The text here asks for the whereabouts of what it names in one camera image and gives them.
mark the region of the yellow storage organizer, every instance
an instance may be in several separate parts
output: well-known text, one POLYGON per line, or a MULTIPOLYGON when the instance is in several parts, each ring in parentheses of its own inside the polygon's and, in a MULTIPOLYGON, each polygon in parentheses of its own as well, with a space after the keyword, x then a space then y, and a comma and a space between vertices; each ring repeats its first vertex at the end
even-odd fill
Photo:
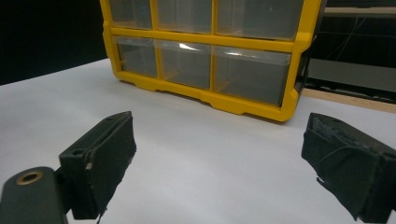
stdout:
POLYGON ((290 119, 321 0, 101 0, 118 79, 235 114, 290 119))

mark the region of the yellow plastic frame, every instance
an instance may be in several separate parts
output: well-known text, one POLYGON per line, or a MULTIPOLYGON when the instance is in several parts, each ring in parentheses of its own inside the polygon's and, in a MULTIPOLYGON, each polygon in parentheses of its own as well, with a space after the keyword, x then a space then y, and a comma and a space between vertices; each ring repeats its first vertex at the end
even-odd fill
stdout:
POLYGON ((170 91, 181 95, 186 95, 192 98, 199 99, 203 102, 207 102, 216 109, 224 110, 238 115, 248 113, 268 119, 274 119, 277 121, 286 121, 292 117, 299 99, 299 93, 297 92, 297 90, 294 89, 294 85, 298 73, 301 55, 311 45, 317 23, 321 0, 304 0, 300 23, 294 41, 274 41, 216 35, 216 11, 218 7, 218 0, 212 0, 212 33, 210 35, 159 31, 157 24, 157 13, 154 2, 155 0, 150 0, 152 30, 135 30, 129 28, 115 27, 111 19, 112 17, 108 0, 100 0, 104 17, 103 37, 106 45, 106 53, 111 61, 114 75, 118 79, 132 82, 137 87, 148 91, 170 91), (131 72, 122 71, 119 50, 117 44, 113 40, 113 37, 115 35, 157 38, 181 42, 195 42, 211 45, 238 47, 243 49, 263 49, 289 52, 291 53, 290 68, 286 81, 282 104, 281 106, 267 105, 264 103, 249 101, 248 99, 236 98, 214 92, 213 56, 209 91, 200 90, 194 87, 184 86, 163 80, 160 67, 161 62, 158 56, 156 57, 157 69, 159 74, 157 78, 144 77, 131 72))

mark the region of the white table surface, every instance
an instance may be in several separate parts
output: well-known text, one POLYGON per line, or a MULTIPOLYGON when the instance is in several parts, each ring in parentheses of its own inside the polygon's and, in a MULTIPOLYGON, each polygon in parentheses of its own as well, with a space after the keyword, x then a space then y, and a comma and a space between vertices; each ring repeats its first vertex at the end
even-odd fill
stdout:
POLYGON ((57 169, 62 151, 127 110, 137 152, 104 224, 356 223, 301 158, 309 113, 396 148, 395 114, 301 97, 294 117, 279 124, 140 90, 118 81, 102 60, 0 87, 0 184, 28 168, 57 169))

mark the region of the plastic drawer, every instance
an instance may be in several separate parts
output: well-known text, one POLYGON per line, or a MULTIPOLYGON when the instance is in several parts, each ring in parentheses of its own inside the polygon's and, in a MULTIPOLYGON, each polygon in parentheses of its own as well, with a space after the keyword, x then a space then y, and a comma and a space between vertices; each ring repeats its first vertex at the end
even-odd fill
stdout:
POLYGON ((280 105, 290 54, 214 46, 215 91, 280 105))
POLYGON ((109 0, 109 4, 115 26, 152 28, 149 0, 109 0))
POLYGON ((158 29, 210 34, 212 0, 156 0, 158 29))
POLYGON ((117 36, 120 62, 123 71, 147 77, 157 76, 154 40, 117 36))
POLYGON ((156 40, 163 79, 200 89, 210 87, 210 45, 156 40))
POLYGON ((304 0, 219 0, 217 34, 292 40, 304 0))

